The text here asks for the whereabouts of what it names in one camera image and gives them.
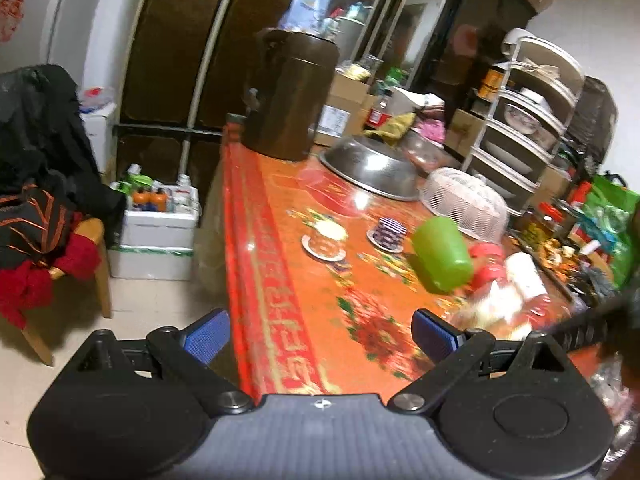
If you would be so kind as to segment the white paper cup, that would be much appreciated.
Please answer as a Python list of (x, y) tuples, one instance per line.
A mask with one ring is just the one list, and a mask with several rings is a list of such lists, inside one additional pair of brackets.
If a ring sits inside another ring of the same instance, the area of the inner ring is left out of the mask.
[(504, 265), (509, 281), (515, 285), (525, 302), (548, 294), (531, 255), (516, 252), (506, 258)]

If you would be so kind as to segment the green plastic cup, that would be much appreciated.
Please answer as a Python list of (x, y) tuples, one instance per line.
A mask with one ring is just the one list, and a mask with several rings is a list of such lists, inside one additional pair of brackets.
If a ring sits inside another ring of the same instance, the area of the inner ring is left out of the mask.
[(432, 217), (420, 224), (411, 237), (416, 256), (433, 285), (441, 292), (469, 284), (474, 266), (457, 223)]

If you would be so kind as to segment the tray of dried peels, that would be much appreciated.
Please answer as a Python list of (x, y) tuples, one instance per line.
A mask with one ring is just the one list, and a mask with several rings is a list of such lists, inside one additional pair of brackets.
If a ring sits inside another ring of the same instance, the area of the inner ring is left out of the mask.
[(592, 308), (616, 295), (613, 271), (601, 255), (598, 240), (586, 243), (570, 232), (566, 240), (550, 237), (533, 245), (531, 235), (516, 229), (510, 229), (509, 235), (568, 300)]

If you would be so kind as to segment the green shopping bag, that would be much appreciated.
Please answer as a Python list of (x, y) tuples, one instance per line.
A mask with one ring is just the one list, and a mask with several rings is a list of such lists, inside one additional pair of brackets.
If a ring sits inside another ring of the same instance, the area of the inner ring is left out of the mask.
[(610, 256), (613, 283), (621, 288), (639, 264), (639, 237), (632, 232), (639, 194), (625, 188), (618, 174), (595, 176), (590, 184), (580, 221)]

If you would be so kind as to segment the white foam box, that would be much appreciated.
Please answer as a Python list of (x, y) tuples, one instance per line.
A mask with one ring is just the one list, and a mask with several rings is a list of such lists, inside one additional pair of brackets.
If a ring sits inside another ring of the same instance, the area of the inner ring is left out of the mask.
[(167, 185), (168, 211), (125, 212), (118, 242), (108, 251), (111, 276), (122, 280), (189, 281), (201, 207), (198, 189)]

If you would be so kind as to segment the purple polka dot cupcake liner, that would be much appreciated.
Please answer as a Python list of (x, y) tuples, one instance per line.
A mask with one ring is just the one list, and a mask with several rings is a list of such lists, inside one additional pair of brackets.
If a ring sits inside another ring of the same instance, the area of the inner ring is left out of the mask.
[(393, 218), (381, 218), (376, 226), (367, 232), (367, 239), (379, 250), (391, 254), (401, 254), (407, 228)]

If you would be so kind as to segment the white mesh food cover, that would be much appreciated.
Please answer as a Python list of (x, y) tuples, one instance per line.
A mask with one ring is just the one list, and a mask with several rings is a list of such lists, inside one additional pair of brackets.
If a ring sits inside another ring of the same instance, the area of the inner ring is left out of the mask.
[(419, 198), (432, 214), (451, 219), (460, 232), (482, 242), (500, 243), (509, 222), (506, 201), (496, 191), (454, 168), (431, 172)]

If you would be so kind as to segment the orange polka dot cupcake liner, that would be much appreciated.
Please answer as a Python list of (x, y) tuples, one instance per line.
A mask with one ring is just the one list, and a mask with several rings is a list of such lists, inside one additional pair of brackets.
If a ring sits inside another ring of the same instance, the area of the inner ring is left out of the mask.
[(317, 220), (309, 234), (302, 236), (303, 248), (314, 258), (334, 263), (346, 257), (346, 230), (333, 220)]

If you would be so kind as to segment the wooden chair with clothes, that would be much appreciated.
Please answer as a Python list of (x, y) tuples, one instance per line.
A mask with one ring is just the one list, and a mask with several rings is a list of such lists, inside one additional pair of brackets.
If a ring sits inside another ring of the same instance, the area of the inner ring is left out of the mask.
[(102, 181), (66, 70), (2, 74), (1, 315), (43, 364), (53, 356), (27, 313), (51, 303), (55, 281), (93, 280), (112, 315), (106, 250), (125, 209), (124, 194)]

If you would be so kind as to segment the red label drink bottle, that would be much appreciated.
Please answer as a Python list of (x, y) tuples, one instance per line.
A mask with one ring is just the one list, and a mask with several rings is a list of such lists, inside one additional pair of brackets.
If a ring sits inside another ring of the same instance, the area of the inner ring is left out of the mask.
[(370, 130), (378, 130), (388, 118), (390, 118), (390, 101), (393, 97), (393, 91), (386, 89), (381, 94), (370, 109), (364, 128)]

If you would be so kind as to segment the white tiered dish rack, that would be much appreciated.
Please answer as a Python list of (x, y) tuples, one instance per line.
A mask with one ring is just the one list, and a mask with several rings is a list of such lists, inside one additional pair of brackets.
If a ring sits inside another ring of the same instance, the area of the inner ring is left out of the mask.
[(462, 170), (524, 214), (572, 120), (586, 74), (564, 49), (537, 36), (506, 51), (502, 79)]

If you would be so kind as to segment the cardboard box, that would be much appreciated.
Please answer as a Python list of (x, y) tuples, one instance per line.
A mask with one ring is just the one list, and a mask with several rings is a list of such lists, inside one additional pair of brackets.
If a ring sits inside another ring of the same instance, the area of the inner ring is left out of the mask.
[(365, 82), (335, 73), (329, 97), (322, 108), (314, 143), (331, 146), (338, 140), (362, 133), (363, 122), (375, 96)]

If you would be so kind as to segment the brown plastic pitcher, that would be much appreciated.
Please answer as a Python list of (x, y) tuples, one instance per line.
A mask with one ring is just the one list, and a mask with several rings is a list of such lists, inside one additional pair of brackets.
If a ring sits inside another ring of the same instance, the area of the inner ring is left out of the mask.
[(242, 143), (276, 159), (300, 162), (314, 145), (335, 67), (337, 45), (306, 32), (266, 28), (247, 76)]

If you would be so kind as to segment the blue white snack bag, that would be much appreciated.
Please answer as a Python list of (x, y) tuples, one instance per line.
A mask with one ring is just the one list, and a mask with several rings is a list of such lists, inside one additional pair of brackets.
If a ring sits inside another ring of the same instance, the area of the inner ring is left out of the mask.
[(278, 29), (320, 36), (322, 34), (323, 21), (328, 15), (331, 1), (291, 0), (288, 10), (280, 18)]

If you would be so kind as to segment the silver refrigerator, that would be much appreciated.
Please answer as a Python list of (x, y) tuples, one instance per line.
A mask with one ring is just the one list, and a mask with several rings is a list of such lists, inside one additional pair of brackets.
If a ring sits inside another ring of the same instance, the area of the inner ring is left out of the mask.
[(99, 0), (1, 0), (1, 70), (53, 64), (82, 83)]

